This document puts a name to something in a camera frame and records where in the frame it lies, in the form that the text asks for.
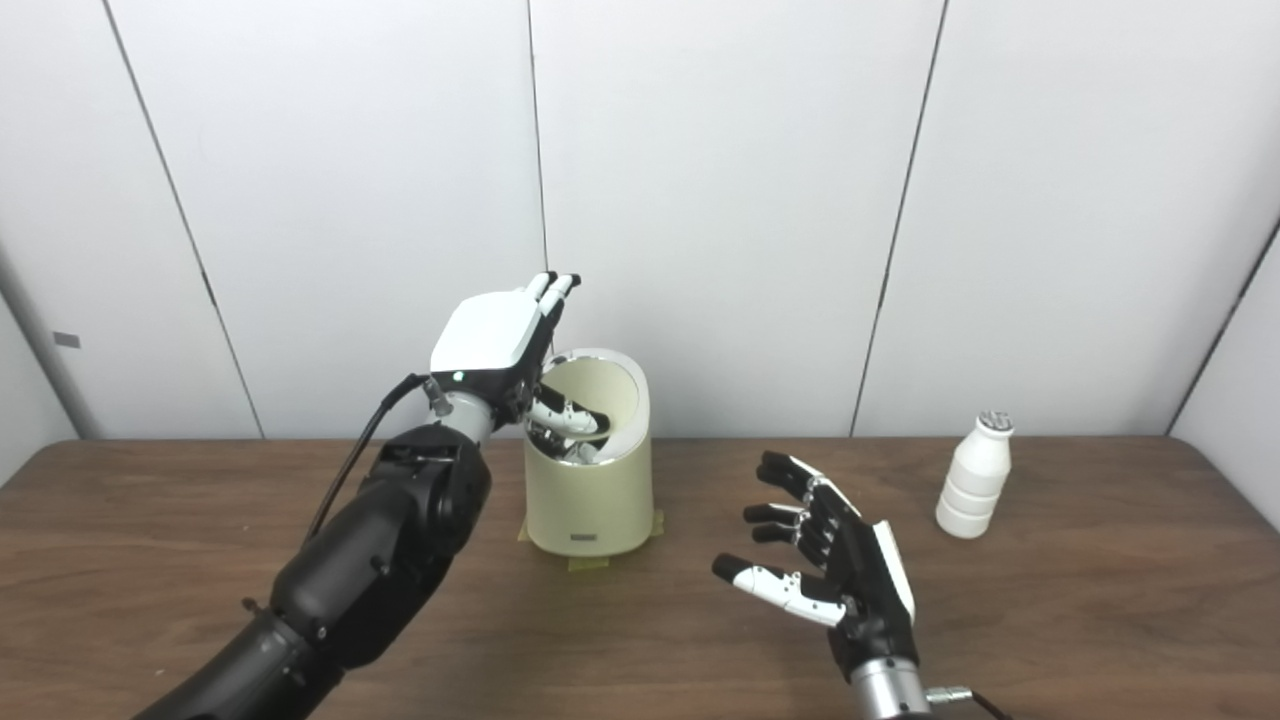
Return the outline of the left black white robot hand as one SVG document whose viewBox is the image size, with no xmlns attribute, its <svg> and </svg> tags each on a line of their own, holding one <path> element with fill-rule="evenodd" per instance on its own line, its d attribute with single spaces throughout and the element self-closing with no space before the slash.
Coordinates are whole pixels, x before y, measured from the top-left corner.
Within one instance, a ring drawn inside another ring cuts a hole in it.
<svg viewBox="0 0 1280 720">
<path fill-rule="evenodd" d="M 504 427 L 525 427 L 553 460 L 602 459 L 609 418 L 545 384 L 556 328 L 577 274 L 543 272 L 525 287 L 466 299 L 451 315 L 429 372 L 440 393 L 434 421 L 481 448 Z"/>
</svg>

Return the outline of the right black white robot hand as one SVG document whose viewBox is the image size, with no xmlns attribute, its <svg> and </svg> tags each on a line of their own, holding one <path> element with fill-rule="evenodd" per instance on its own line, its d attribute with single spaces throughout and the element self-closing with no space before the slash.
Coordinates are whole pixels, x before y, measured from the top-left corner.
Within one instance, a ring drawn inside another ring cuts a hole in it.
<svg viewBox="0 0 1280 720">
<path fill-rule="evenodd" d="M 712 571 L 741 592 L 822 625 L 846 682 L 868 664 L 919 665 L 915 600 L 890 523 L 868 521 L 824 473 L 792 455 L 763 452 L 756 479 L 795 502 L 746 506 L 742 519 L 751 524 L 753 541 L 792 546 L 818 574 L 732 553 L 719 553 Z"/>
</svg>

